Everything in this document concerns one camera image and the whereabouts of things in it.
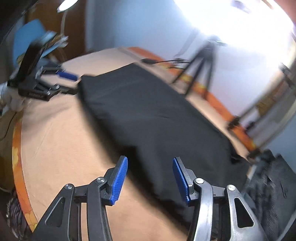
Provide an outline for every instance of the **metal screw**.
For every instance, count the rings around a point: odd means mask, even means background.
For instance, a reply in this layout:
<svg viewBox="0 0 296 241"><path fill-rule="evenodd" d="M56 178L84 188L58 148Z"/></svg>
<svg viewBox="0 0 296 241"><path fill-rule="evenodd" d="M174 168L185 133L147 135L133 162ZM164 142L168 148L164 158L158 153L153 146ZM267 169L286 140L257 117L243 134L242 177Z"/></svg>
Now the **metal screw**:
<svg viewBox="0 0 296 241"><path fill-rule="evenodd" d="M97 181L98 183L103 183L105 180L106 180L106 179L103 178L103 177L98 177L98 178L96 179L96 181Z"/></svg>
<svg viewBox="0 0 296 241"><path fill-rule="evenodd" d="M230 191L234 191L236 188L235 186L233 185L228 185L227 188L230 190Z"/></svg>
<svg viewBox="0 0 296 241"><path fill-rule="evenodd" d="M202 178L197 178L197 179L195 179L195 182L197 184L203 184L205 181Z"/></svg>
<svg viewBox="0 0 296 241"><path fill-rule="evenodd" d="M64 188L65 188L66 190L70 190L72 187L73 187L72 184L66 184L66 185L64 186Z"/></svg>

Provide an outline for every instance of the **blue gripper tip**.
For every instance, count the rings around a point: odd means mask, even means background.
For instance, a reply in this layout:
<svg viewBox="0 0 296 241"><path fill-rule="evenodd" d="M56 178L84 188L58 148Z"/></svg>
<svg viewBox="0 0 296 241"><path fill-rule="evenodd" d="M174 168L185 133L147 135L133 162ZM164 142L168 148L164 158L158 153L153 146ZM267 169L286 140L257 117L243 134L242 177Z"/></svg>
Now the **blue gripper tip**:
<svg viewBox="0 0 296 241"><path fill-rule="evenodd" d="M59 75L61 78L65 78L68 80L73 80L73 81L77 81L78 80L78 76L74 75L74 74L70 74L68 72L64 72L64 71L58 71L57 75Z"/></svg>
<svg viewBox="0 0 296 241"><path fill-rule="evenodd" d="M173 159L173 173L179 188L181 198L186 204L190 202L189 187L176 158Z"/></svg>
<svg viewBox="0 0 296 241"><path fill-rule="evenodd" d="M119 194L120 194L127 170L128 170L128 159L127 157L124 157L121 163L121 166L119 167L119 170L117 172L117 175L114 179L114 184L112 185L112 195L109 199L112 205L114 205L119 198Z"/></svg>

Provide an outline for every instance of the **black fabric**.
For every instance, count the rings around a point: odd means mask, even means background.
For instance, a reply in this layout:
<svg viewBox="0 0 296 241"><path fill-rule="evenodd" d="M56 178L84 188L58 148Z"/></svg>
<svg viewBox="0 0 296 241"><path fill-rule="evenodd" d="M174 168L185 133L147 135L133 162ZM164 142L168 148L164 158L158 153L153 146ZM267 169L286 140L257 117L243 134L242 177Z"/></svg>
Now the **black fabric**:
<svg viewBox="0 0 296 241"><path fill-rule="evenodd" d="M241 189L249 164L229 139L161 79L130 64L97 77L82 76L82 102L102 125L133 177L187 228L192 212L181 200L172 171L180 156L212 185Z"/></svg>
<svg viewBox="0 0 296 241"><path fill-rule="evenodd" d="M269 241L275 241L296 211L296 174L281 155L275 158L268 150L259 158L244 197Z"/></svg>

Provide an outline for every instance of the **metal stand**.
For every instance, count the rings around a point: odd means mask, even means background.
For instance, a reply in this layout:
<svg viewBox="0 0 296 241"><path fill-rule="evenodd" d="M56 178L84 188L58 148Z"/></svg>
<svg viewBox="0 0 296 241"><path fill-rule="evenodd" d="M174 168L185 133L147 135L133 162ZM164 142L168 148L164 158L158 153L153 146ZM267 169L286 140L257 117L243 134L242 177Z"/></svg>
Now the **metal stand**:
<svg viewBox="0 0 296 241"><path fill-rule="evenodd" d="M296 96L296 88L293 88L294 95ZM274 133L264 141L261 145L259 145L255 150L251 151L247 158L254 159L256 156L258 156L261 153L261 150L270 143L274 138L276 138L279 133L286 127L289 120L295 115L296 113L296 101L293 103L293 105L290 107L289 111L285 114L285 116L282 118L282 120L279 123L279 128L274 131Z"/></svg>
<svg viewBox="0 0 296 241"><path fill-rule="evenodd" d="M285 65L281 66L281 71L284 73L285 77L282 80L282 82L287 82L290 88L294 88L294 84L291 81L291 79L289 78L291 72L289 70L288 67L286 67ZM260 99L258 99L256 102L254 102L254 104L248 108L245 112L243 112L240 116L235 116L229 123L228 123L228 130L233 129L234 127L239 125L239 122L241 121L241 119L245 118L246 116L248 116L248 114L250 114L252 112L253 109L256 108L257 103L262 99L262 97L260 97ZM251 128L253 128L256 125L256 122L254 121L251 126L248 127L248 130L250 130Z"/></svg>
<svg viewBox="0 0 296 241"><path fill-rule="evenodd" d="M198 77L203 69L203 66L206 64L209 66L209 70L207 73L207 80L206 80L206 88L203 93L203 98L206 99L208 95L208 89L210 88L212 76L213 76L213 68L215 64L215 52L216 52L216 46L217 45L225 45L223 42L221 42L217 37L212 37L208 40L208 43L200 50L198 53L194 56L194 58L189 62L189 64L182 70L182 72L173 80L172 84L176 83L177 80L185 74L185 72L189 69L189 67L198 61L200 61L199 65L197 66L197 70L184 94L184 96L187 96L189 92L191 91L191 88L194 84L194 82L197 80Z"/></svg>

